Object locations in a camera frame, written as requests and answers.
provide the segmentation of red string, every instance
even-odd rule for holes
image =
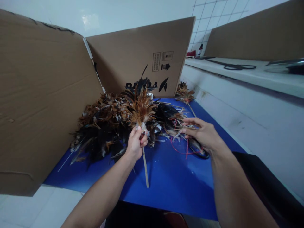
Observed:
[[[189,154],[200,153],[200,151],[198,151],[198,152],[191,152],[191,153],[188,152],[188,148],[189,148],[189,139],[187,140],[187,152],[186,152],[186,153],[179,152],[179,151],[178,151],[177,149],[175,149],[175,147],[173,146],[172,139],[173,139],[173,137],[171,137],[170,142],[171,142],[171,144],[172,144],[173,149],[174,149],[176,152],[180,153],[180,154],[186,155],[186,159],[187,159],[187,157],[188,157]]]
[[[177,120],[175,119],[174,130],[176,129]]]

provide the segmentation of cardboard panel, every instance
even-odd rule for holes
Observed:
[[[304,56],[304,1],[291,0],[211,31],[205,56],[286,60]]]
[[[32,196],[102,93],[83,37],[0,10],[0,194]]]
[[[120,93],[144,77],[155,97],[174,97],[195,17],[87,37],[106,92]]]

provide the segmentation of white countertop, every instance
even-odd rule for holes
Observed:
[[[213,58],[211,60],[230,64],[255,65],[252,70],[226,70],[223,65],[206,60],[186,59],[185,64],[229,78],[304,98],[304,75],[288,74],[284,66],[265,66],[268,62]]]

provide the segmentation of blue tabletop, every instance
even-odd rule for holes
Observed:
[[[161,99],[173,105],[183,106],[186,115],[193,117],[189,107],[174,99]],[[232,137],[196,102],[191,102],[198,118],[212,123],[230,150],[245,153]],[[146,187],[143,158],[135,164],[122,190],[120,199],[184,213],[200,218],[218,220],[214,202],[213,177],[210,159],[203,160],[195,155],[186,156],[176,152],[169,139],[156,142],[154,148],[145,147],[150,188]],[[186,152],[187,142],[174,142],[174,147]],[[87,170],[86,163],[76,162],[70,166],[75,156],[68,150],[44,181],[44,184],[86,192],[113,165],[110,155],[92,164]]]

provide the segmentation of hand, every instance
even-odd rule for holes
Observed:
[[[182,132],[186,134],[185,138],[194,137],[199,141],[204,150],[209,153],[229,150],[225,142],[216,132],[213,124],[207,123],[198,118],[185,118],[183,126],[195,125],[197,130],[183,128]]]
[[[140,126],[134,127],[130,133],[128,140],[128,147],[126,154],[134,157],[136,160],[140,159],[143,154],[142,147],[148,144],[148,137],[146,135],[140,139],[142,128]]]

